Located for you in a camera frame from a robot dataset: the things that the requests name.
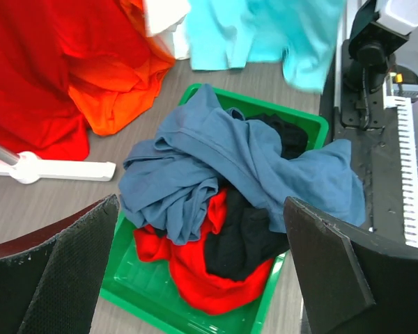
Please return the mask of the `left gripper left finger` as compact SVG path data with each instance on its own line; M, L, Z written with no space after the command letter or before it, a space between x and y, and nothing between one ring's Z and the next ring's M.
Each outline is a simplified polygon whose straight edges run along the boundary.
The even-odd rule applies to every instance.
M118 211L110 195L0 244L0 333L89 333Z

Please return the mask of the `dark blue t shirt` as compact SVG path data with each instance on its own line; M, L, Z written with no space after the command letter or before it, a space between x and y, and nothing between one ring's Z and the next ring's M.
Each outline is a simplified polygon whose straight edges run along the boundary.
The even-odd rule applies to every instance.
M200 238L209 201L227 181L268 212L273 232L286 229L288 197L352 225L365 222L350 141L339 139L294 159L283 158L282 150L277 131L238 109L223 109L204 84L165 118L154 139L133 146L119 183L123 213L136 227L164 230L183 245Z

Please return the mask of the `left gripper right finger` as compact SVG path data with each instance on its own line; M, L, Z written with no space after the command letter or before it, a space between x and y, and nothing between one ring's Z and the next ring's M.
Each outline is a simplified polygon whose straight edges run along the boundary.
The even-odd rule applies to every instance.
M284 222L312 333L418 333L418 248L297 198Z

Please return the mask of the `light teal t shirt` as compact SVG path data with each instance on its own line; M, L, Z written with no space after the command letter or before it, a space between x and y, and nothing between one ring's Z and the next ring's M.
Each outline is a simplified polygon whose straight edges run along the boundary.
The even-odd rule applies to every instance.
M320 93L345 1L191 1L185 18L193 70L282 64L286 82Z

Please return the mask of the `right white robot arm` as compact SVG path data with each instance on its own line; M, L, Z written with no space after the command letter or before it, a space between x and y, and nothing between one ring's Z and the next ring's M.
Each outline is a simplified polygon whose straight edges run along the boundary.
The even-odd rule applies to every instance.
M395 69L395 51L418 27L418 1L366 1L342 46L342 125L362 131L384 125L380 94Z

